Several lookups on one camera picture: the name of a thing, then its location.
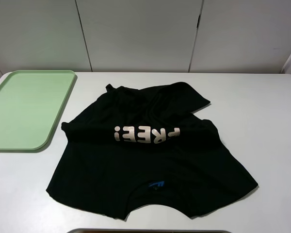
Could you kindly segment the black short sleeve t-shirt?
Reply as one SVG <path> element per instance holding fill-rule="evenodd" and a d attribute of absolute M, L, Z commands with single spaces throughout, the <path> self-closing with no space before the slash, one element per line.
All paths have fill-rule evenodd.
<path fill-rule="evenodd" d="M 124 220 L 151 204 L 205 216 L 258 183 L 194 113 L 210 105 L 189 84 L 106 86 L 61 125 L 67 146 L 47 193 L 66 206 Z"/>

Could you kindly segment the light green plastic tray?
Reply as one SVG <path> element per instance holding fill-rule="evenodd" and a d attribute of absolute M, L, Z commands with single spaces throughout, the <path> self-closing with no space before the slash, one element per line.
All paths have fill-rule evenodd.
<path fill-rule="evenodd" d="M 19 70 L 0 84 L 0 151 L 34 151 L 49 140 L 76 78 L 71 70 Z"/>

